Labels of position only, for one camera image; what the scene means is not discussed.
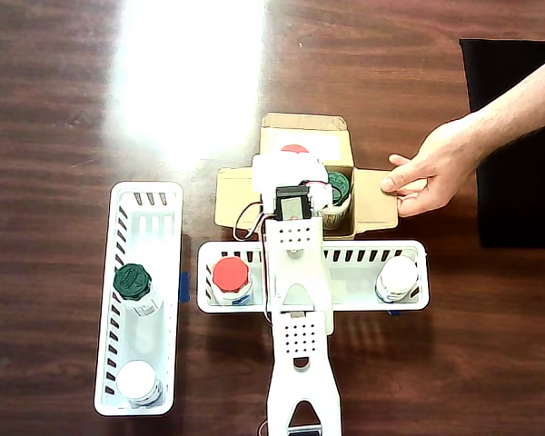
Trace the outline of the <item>person's bare hand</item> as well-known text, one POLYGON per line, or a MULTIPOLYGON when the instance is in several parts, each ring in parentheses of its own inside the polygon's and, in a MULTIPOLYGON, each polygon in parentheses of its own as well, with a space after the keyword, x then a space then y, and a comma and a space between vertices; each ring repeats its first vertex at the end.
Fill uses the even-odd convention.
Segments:
POLYGON ((475 114, 442 124, 408 158, 391 154, 393 168, 381 189, 397 197, 400 217, 411 217, 447 205, 474 172, 488 145, 486 122, 475 114))

